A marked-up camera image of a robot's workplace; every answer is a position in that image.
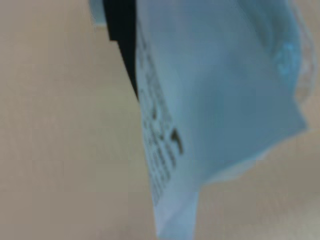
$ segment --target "label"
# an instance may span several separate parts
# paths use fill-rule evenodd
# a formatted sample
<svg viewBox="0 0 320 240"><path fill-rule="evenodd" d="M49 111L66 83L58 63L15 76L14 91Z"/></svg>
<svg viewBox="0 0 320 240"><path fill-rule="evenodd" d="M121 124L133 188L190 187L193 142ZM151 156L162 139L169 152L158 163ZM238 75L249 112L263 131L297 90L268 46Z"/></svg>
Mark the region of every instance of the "label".
<svg viewBox="0 0 320 240"><path fill-rule="evenodd" d="M184 148L168 110L150 45L146 42L139 21L136 55L136 68L140 68L144 78L144 84L138 86L143 141L153 204L157 206L177 167L177 155L183 155Z"/></svg>

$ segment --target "beige wall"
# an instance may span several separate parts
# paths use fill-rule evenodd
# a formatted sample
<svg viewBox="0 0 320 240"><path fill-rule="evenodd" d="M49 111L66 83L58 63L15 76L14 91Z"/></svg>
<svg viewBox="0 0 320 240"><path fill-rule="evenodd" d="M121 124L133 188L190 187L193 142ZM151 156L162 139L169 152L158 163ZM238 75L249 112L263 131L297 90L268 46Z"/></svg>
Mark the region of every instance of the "beige wall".
<svg viewBox="0 0 320 240"><path fill-rule="evenodd" d="M2 0L0 73L0 239L155 240L139 105L87 1ZM319 86L313 131L203 190L197 240L320 238Z"/></svg>

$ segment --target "black strip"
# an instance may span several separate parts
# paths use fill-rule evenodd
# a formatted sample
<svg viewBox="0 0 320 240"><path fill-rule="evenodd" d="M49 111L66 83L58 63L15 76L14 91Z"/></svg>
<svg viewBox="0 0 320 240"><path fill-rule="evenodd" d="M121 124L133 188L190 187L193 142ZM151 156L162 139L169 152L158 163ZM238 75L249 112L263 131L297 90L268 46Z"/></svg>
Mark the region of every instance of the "black strip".
<svg viewBox="0 0 320 240"><path fill-rule="evenodd" d="M136 81L136 0L103 0L111 41L117 41L133 90Z"/></svg>

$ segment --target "packaging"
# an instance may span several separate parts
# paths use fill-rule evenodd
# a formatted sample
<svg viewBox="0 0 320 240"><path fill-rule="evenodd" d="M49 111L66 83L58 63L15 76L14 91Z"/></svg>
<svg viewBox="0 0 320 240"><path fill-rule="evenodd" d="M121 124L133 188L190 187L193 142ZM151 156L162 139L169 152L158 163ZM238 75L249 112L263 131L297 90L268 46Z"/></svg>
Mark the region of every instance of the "packaging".
<svg viewBox="0 0 320 240"><path fill-rule="evenodd" d="M315 78L313 44L286 0L137 0L136 7L157 236L191 240L203 185L238 177L307 129L299 103Z"/></svg>

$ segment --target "plastic bag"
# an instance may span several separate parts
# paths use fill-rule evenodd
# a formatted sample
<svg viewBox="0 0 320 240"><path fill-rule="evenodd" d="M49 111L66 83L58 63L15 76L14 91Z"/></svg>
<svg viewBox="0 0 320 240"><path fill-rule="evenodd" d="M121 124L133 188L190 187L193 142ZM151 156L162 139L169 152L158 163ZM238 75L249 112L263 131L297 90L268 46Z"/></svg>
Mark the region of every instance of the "plastic bag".
<svg viewBox="0 0 320 240"><path fill-rule="evenodd" d="M238 176L306 130L294 97L299 83L288 80L300 71L286 72L301 57L290 62L287 51L281 57L289 63L279 66L283 59L266 50L237 0L137 0L136 34L157 235L191 240L204 184ZM299 42L298 28L296 34ZM300 45L294 52L302 56Z"/></svg>

